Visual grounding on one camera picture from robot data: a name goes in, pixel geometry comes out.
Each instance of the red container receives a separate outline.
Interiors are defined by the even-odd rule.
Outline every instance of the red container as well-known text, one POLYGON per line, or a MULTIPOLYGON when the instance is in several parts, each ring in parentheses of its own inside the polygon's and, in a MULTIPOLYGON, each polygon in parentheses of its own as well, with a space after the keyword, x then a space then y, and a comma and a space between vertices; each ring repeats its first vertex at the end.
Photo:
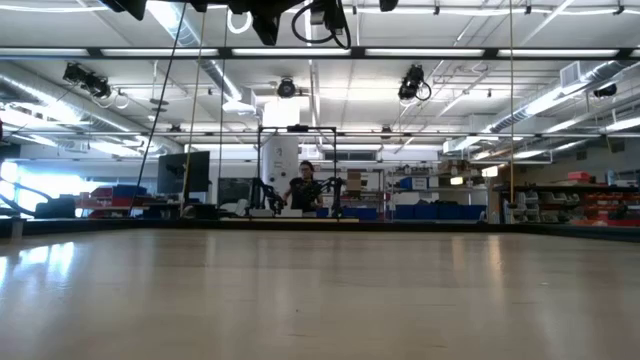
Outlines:
POLYGON ((591 175, 585 171, 574 171, 569 173, 569 180, 588 182, 591 175))

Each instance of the person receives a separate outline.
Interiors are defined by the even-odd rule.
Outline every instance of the person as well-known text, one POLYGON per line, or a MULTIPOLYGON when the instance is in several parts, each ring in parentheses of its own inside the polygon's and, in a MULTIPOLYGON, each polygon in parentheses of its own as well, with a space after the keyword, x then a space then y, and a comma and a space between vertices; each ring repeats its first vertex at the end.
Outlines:
POLYGON ((323 205, 322 191, 320 185, 313 180, 313 164, 304 160, 300 163, 299 170, 301 177, 289 182, 289 190, 284 193, 283 200, 287 203, 291 196, 291 209, 299 209, 304 216, 312 216, 323 205))

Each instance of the wooden floor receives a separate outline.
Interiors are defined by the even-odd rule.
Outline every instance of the wooden floor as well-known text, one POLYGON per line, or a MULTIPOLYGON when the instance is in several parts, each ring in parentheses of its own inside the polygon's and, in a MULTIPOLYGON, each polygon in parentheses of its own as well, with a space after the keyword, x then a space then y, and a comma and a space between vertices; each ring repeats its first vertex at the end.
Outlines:
POLYGON ((633 244, 208 230, 27 244, 0 246, 2 360, 639 358, 633 244))

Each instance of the monitor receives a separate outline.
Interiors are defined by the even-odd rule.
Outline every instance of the monitor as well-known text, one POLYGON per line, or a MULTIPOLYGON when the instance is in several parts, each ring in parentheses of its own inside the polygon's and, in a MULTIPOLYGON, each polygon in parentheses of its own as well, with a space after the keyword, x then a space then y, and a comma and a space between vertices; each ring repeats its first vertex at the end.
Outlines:
MULTIPOLYGON (((165 155, 158 158, 158 193, 179 194, 184 187, 188 154, 165 155)), ((189 160, 189 192, 209 191, 209 152, 193 152, 189 160)))

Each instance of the white cylindrical tank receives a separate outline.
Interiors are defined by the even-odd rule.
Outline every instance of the white cylindrical tank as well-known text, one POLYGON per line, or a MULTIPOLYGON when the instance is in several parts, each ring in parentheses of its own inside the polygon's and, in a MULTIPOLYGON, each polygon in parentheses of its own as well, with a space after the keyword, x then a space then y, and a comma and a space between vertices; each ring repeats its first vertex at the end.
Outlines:
POLYGON ((272 136, 262 146, 261 173, 262 181, 282 196, 298 176, 298 137, 272 136))

